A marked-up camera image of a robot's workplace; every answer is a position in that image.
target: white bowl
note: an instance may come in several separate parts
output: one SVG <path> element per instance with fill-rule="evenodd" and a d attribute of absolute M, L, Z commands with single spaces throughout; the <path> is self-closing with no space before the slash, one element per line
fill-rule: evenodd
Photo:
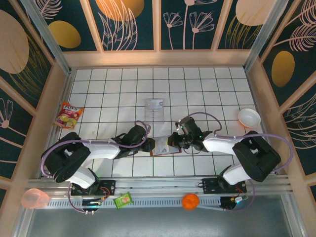
<path fill-rule="evenodd" d="M 242 109 L 238 113 L 238 119 L 245 127 L 258 127 L 261 122 L 259 114 L 252 109 Z"/>

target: green packet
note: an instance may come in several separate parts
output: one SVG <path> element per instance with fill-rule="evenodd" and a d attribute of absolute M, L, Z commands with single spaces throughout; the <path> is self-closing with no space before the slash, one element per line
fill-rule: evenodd
<path fill-rule="evenodd" d="M 125 205 L 128 205 L 129 203 L 133 203 L 132 197 L 130 196 L 130 193 L 127 192 L 126 194 L 123 194 L 122 196 L 114 199 L 115 206 L 117 206 L 117 209 L 120 210 Z"/>

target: orange ball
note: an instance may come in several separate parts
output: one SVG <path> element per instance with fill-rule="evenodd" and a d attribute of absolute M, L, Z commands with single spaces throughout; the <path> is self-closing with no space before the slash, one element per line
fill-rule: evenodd
<path fill-rule="evenodd" d="M 187 194 L 182 198 L 182 206 L 186 210 L 193 210 L 199 204 L 199 198 L 195 194 Z"/>

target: snack bag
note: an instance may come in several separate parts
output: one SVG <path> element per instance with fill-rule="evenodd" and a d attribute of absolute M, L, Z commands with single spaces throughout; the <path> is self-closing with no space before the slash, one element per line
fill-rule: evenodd
<path fill-rule="evenodd" d="M 61 111 L 59 112 L 55 124 L 64 129 L 74 129 L 83 109 L 72 106 L 67 102 L 63 102 Z"/>
<path fill-rule="evenodd" d="M 115 206 L 117 206 L 117 209 L 120 210 L 125 205 L 128 205 L 129 203 L 133 203 L 133 200 L 132 200 L 132 197 L 130 196 L 130 193 L 127 192 L 126 194 L 123 194 L 117 199 L 114 199 L 114 203 L 115 203 Z"/>

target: pink cup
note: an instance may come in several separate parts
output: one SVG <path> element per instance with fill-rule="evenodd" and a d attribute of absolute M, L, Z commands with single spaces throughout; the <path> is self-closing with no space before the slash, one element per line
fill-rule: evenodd
<path fill-rule="evenodd" d="M 27 190 L 21 199 L 22 206 L 27 209 L 46 207 L 49 201 L 50 197 L 39 189 Z"/>

